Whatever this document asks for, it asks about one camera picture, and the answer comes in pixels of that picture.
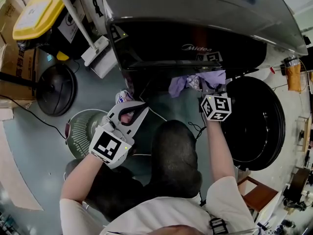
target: gray appliance lid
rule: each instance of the gray appliance lid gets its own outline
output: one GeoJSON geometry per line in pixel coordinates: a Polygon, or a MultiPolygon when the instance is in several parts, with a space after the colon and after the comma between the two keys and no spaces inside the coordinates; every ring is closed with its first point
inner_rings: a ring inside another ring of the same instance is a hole
{"type": "Polygon", "coordinates": [[[204,25],[308,55],[298,25],[283,0],[103,0],[103,3],[111,22],[140,19],[204,25]]]}

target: midea logo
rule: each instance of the midea logo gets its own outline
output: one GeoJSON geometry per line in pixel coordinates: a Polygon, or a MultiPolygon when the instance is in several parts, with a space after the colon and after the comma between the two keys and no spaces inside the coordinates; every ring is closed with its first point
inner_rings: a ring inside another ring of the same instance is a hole
{"type": "Polygon", "coordinates": [[[192,44],[185,44],[181,47],[182,50],[202,50],[202,51],[208,51],[210,52],[212,49],[204,48],[204,47],[198,47],[193,46],[192,44]]]}

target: black pants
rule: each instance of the black pants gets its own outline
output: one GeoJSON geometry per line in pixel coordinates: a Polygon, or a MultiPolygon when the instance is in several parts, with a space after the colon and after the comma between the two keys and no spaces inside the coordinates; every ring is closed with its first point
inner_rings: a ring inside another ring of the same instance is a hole
{"type": "MultiPolygon", "coordinates": [[[[145,187],[127,173],[117,173],[102,165],[86,202],[101,211],[108,221],[155,197],[195,197],[202,178],[198,172],[196,140],[185,124],[177,120],[163,123],[152,141],[151,180],[145,187]]],[[[70,162],[69,175],[82,159],[70,162]]]]}

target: forearm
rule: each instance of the forearm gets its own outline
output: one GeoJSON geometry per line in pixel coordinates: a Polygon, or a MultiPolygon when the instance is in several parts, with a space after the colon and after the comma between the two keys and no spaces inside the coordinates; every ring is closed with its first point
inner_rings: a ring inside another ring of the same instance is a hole
{"type": "Polygon", "coordinates": [[[82,203],[87,197],[101,166],[102,161],[92,154],[88,154],[65,180],[61,199],[67,198],[82,203]]]}
{"type": "Polygon", "coordinates": [[[220,123],[207,121],[207,134],[214,181],[227,176],[235,177],[234,163],[220,123]]]}

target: yellow trash can lid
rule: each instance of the yellow trash can lid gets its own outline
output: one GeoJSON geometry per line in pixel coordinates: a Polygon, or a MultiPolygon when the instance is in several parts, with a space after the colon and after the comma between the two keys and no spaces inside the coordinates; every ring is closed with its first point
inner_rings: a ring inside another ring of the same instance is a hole
{"type": "Polygon", "coordinates": [[[53,26],[63,8],[62,0],[30,0],[14,25],[13,39],[42,36],[53,26]]]}

